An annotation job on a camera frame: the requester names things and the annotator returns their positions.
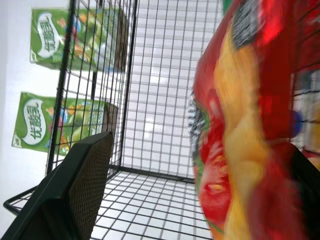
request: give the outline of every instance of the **printed logo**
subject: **printed logo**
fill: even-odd
[[[30,61],[33,62],[33,63],[35,63],[35,62],[38,61],[38,60],[37,60],[37,55],[36,55],[35,52],[32,51],[32,50],[30,50]]]
[[[14,147],[16,147],[16,148],[22,148],[22,146],[21,146],[21,140],[20,140],[20,138],[17,136],[17,134],[14,134],[14,136],[13,136],[12,146],[14,146]]]
[[[46,121],[41,110],[42,103],[40,99],[31,99],[23,108],[27,128],[27,134],[23,140],[29,145],[40,143],[46,133]]]
[[[194,93],[191,93],[189,99],[189,109],[188,109],[188,128],[190,135],[190,145],[192,151],[192,157],[195,158],[198,155],[198,141],[202,132],[202,128],[205,125],[205,120],[203,113],[196,105],[196,100]]]
[[[42,58],[51,57],[59,47],[60,37],[52,22],[52,14],[45,12],[38,18],[38,33],[41,39],[41,50],[38,52]]]
[[[237,49],[250,44],[258,31],[257,3],[255,0],[245,0],[237,10],[233,25],[233,43]]]

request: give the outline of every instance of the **black metal wire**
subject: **black metal wire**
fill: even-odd
[[[94,32],[97,23],[106,24],[107,36],[109,30],[112,31],[109,61],[113,46],[116,52],[122,40],[127,39],[122,56],[126,58],[125,70],[116,70],[122,64],[116,59],[117,66],[108,69],[107,48],[102,70],[100,57],[96,67],[82,61],[79,70],[73,69],[73,59],[81,58],[75,55],[75,45],[70,49],[70,33],[74,17],[76,22],[80,21],[80,9],[87,9],[86,28],[89,14],[92,14],[95,15]],[[98,9],[102,10],[102,21],[97,18]],[[127,22],[121,29],[117,25],[117,35],[113,36],[116,18],[120,20],[120,11],[116,9],[123,10]],[[222,17],[220,1],[70,1],[47,173],[63,161],[59,156],[60,146],[71,147],[76,142],[72,138],[68,142],[57,142],[57,134],[62,129],[58,118],[61,111],[68,111],[67,100],[75,98],[76,106],[79,101],[92,101],[91,109],[84,109],[82,113],[82,118],[85,112],[91,113],[88,124],[79,125],[73,119],[70,126],[63,126],[72,128],[72,133],[74,128],[81,127],[81,134],[83,127],[90,131],[92,125],[96,126],[93,134],[97,134],[98,126],[102,130],[116,126],[105,195],[92,239],[167,239],[167,234],[171,239],[212,239],[195,193],[186,108],[197,62]],[[99,49],[87,43],[87,32],[83,42],[91,49],[91,58],[94,52],[100,56],[103,44],[101,37],[95,34],[93,37],[98,38]],[[292,90],[293,109],[303,112],[304,125],[303,134],[292,141],[306,153],[319,156],[318,152],[308,149],[308,136],[304,135],[311,134],[308,128],[319,124],[319,120],[312,117],[314,109],[304,108],[309,102],[320,100],[320,84],[315,84],[319,81],[319,72],[312,76],[309,87],[298,90],[293,87]],[[101,111],[103,104],[113,104],[117,109],[111,110],[108,106],[108,110]],[[98,116],[94,123],[92,113]],[[9,199],[5,207],[18,214],[32,191]]]
[[[61,103],[63,99],[63,87],[65,85],[66,71],[67,71],[67,66],[69,61],[69,48],[70,48],[70,42],[71,42],[75,8],[76,8],[76,1],[70,0],[70,7],[69,7],[70,11],[68,15],[67,29],[65,34],[65,45],[63,50],[64,54],[63,54],[62,63],[61,63],[58,90],[57,90],[55,106],[54,106],[53,130],[52,130],[52,135],[50,139],[50,147],[49,147],[49,153],[48,153],[48,159],[47,159],[47,165],[46,165],[46,174],[49,174],[53,169],[53,161],[54,161],[55,149],[56,149],[55,144],[56,144],[57,134],[58,134],[60,108],[61,108]]]

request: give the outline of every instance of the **white wall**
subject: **white wall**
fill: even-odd
[[[45,176],[46,153],[11,147],[20,92],[55,96],[59,77],[59,71],[29,62],[31,7],[67,5],[67,0],[0,1],[0,237],[15,218],[3,202]]]

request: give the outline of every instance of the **green product box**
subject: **green product box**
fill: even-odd
[[[55,97],[22,92],[12,146],[48,152],[54,117]],[[79,140],[102,131],[116,132],[118,108],[108,102],[70,98],[62,102],[55,152],[67,155]]]
[[[65,47],[68,10],[33,8],[30,62],[60,69]],[[121,8],[79,9],[74,14],[69,63],[73,70],[124,71],[128,22]]]

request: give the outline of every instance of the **red snack bag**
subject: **red snack bag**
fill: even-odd
[[[234,0],[198,62],[190,138],[214,239],[303,240],[292,148],[295,0]]]

